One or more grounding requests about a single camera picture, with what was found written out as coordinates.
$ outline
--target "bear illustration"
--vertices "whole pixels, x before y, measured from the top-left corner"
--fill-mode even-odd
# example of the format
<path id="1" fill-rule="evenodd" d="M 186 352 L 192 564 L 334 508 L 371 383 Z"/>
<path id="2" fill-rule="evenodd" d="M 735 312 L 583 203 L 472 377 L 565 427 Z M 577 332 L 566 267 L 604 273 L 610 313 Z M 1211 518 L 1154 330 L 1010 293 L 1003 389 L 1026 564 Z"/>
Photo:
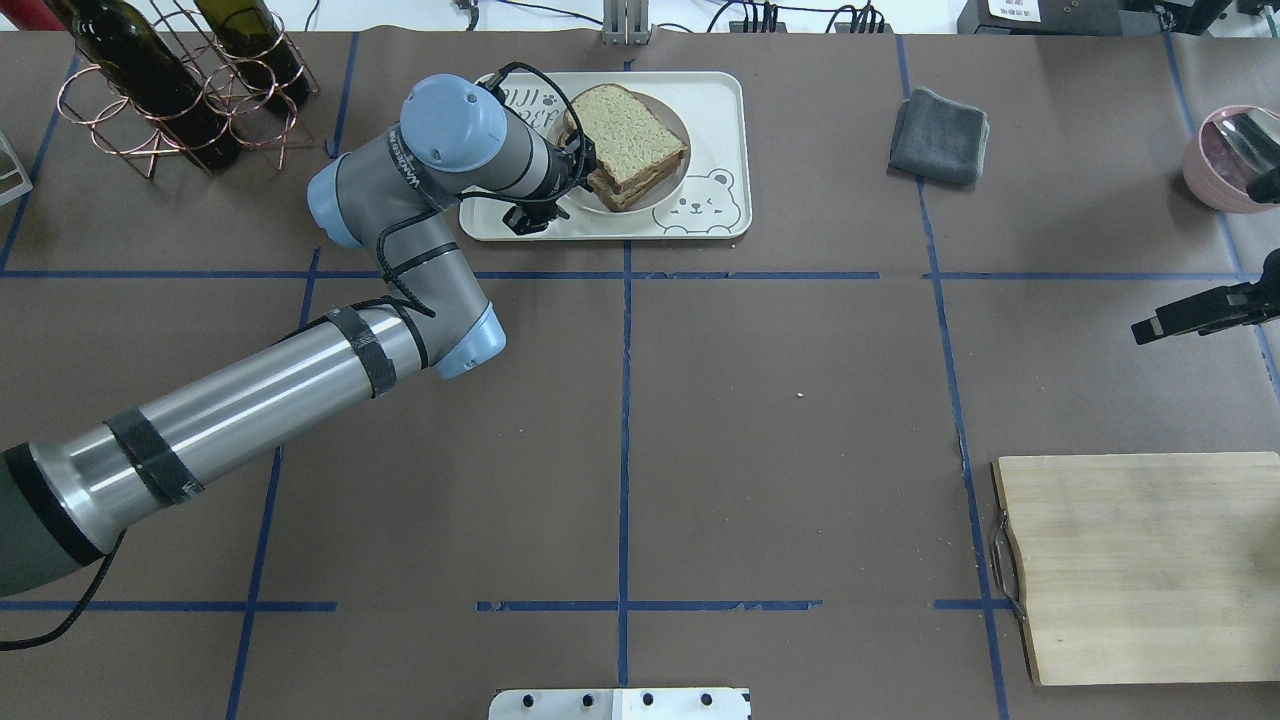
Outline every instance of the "bear illustration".
<path id="1" fill-rule="evenodd" d="M 742 217 L 742 209 L 730 190 L 733 173 L 716 168 L 705 176 L 686 176 L 680 197 L 663 208 L 653 209 L 653 220 L 663 234 L 704 234 L 716 228 L 731 229 Z"/>

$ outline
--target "dark glass bottle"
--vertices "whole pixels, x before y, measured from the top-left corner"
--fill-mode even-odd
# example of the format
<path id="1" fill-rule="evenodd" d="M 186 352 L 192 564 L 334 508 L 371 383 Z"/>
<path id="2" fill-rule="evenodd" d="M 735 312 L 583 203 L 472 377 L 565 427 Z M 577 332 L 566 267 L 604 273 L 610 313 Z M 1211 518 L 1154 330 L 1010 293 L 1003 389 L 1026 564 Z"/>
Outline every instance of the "dark glass bottle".
<path id="1" fill-rule="evenodd" d="M 200 14 L 223 47 L 237 58 L 255 58 L 260 63 L 238 63 L 237 69 L 251 90 L 266 91 L 274 81 L 302 108 L 311 95 L 311 83 L 288 44 L 280 40 L 275 18 L 262 0 L 196 0 Z M 284 115 L 289 105 L 279 95 L 266 101 L 268 109 Z"/>
<path id="2" fill-rule="evenodd" d="M 84 55 L 175 143 L 189 147 L 193 163 L 209 169 L 230 165 L 239 143 L 223 132 L 227 118 L 205 102 L 204 88 L 160 40 L 151 24 L 122 0 L 61 0 L 73 10 L 70 32 Z"/>

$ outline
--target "blue joint cap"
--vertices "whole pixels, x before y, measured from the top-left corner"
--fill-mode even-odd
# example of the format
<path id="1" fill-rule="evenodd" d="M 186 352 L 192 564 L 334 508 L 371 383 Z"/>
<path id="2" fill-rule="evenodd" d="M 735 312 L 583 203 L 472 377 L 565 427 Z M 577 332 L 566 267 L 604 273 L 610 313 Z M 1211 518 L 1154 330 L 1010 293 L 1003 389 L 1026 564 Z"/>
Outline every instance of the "blue joint cap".
<path id="1" fill-rule="evenodd" d="M 507 141 L 507 110 L 458 76 L 422 78 L 401 106 L 401 135 L 428 168 L 466 173 L 498 155 Z"/>
<path id="2" fill-rule="evenodd" d="M 361 246 L 360 241 L 347 229 L 347 223 L 342 220 L 342 210 L 338 208 L 338 165 L 347 155 L 343 152 L 311 178 L 307 183 L 307 206 L 311 208 L 311 218 L 329 234 L 329 240 L 355 250 Z"/>
<path id="3" fill-rule="evenodd" d="M 467 334 L 462 336 L 453 350 L 433 366 L 440 378 L 452 380 L 471 368 L 492 360 L 503 347 L 507 347 L 507 333 L 502 331 L 502 323 L 498 322 L 490 302 Z"/>

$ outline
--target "sandwich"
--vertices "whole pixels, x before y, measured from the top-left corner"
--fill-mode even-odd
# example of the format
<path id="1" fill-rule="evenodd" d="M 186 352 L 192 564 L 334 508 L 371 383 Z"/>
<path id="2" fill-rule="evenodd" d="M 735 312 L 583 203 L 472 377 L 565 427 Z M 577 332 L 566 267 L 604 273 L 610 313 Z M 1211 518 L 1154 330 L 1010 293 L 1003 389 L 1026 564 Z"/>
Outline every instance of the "sandwich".
<path id="1" fill-rule="evenodd" d="M 689 145 L 621 85 L 591 87 L 573 99 L 582 129 L 595 142 L 598 169 L 588 184 L 614 213 L 630 210 L 680 167 Z M 566 136 L 577 129 L 564 114 Z"/>

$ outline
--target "gray towel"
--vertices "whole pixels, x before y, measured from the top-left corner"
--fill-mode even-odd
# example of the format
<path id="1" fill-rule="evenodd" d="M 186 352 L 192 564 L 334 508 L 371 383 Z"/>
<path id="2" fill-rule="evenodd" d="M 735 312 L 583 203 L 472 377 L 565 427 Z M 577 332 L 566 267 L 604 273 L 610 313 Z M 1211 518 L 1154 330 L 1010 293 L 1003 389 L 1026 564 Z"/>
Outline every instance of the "gray towel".
<path id="1" fill-rule="evenodd" d="M 929 179 L 973 184 L 987 154 L 987 113 L 927 87 L 911 90 L 897 109 L 888 165 Z"/>

